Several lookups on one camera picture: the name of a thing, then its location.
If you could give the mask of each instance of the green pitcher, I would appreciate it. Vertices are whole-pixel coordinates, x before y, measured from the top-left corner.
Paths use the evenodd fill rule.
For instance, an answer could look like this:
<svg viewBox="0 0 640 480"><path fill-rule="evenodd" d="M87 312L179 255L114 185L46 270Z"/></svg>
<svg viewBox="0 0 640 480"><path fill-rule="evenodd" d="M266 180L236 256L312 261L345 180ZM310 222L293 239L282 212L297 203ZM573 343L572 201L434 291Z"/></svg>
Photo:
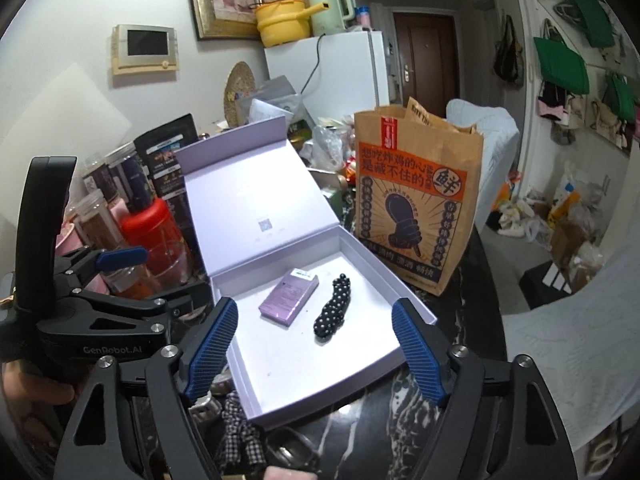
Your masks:
<svg viewBox="0 0 640 480"><path fill-rule="evenodd" d="M328 3L329 8L311 17L311 27L313 28L314 36L344 32L346 30L346 22L355 17L352 1L309 0L309 5L313 6L321 2Z"/></svg>

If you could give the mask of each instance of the paper bag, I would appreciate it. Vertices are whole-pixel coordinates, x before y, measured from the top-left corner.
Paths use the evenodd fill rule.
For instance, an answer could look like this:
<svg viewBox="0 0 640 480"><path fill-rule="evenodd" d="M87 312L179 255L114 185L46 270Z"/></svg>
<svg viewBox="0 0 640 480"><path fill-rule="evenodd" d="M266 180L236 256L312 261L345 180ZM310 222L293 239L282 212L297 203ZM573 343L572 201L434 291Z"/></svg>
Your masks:
<svg viewBox="0 0 640 480"><path fill-rule="evenodd" d="M482 136L411 100L355 115L356 236L400 278L439 296L474 224Z"/></svg>

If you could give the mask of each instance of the brown door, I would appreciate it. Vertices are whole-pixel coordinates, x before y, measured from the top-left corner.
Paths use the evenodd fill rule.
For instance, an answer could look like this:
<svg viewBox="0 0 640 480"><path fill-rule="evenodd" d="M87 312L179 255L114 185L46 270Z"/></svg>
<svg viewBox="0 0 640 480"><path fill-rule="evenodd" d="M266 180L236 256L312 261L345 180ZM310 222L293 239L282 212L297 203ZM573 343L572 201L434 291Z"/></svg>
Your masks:
<svg viewBox="0 0 640 480"><path fill-rule="evenodd" d="M453 17L394 14L394 19L404 105L413 97L428 112L445 117L447 103L459 95Z"/></svg>

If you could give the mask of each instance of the white refrigerator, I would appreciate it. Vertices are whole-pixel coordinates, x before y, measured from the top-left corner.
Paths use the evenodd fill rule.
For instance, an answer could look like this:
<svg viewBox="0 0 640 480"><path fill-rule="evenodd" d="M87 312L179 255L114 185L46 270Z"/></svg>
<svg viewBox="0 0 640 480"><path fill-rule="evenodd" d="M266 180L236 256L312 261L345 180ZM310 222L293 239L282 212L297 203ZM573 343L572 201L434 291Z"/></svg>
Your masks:
<svg viewBox="0 0 640 480"><path fill-rule="evenodd" d="M381 32L344 32L266 48L270 78L284 75L318 117L345 115L389 104L385 47Z"/></svg>

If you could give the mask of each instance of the yellow pot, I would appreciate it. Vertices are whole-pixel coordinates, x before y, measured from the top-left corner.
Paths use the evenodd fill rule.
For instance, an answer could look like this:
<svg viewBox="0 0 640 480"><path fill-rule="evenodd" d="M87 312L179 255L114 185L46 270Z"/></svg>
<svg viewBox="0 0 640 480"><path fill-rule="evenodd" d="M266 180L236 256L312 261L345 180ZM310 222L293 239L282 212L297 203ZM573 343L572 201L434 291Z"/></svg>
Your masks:
<svg viewBox="0 0 640 480"><path fill-rule="evenodd" d="M257 7L255 17L262 44L269 47L310 38L309 17L328 8L328 3L320 2L305 9L303 0L279 0Z"/></svg>

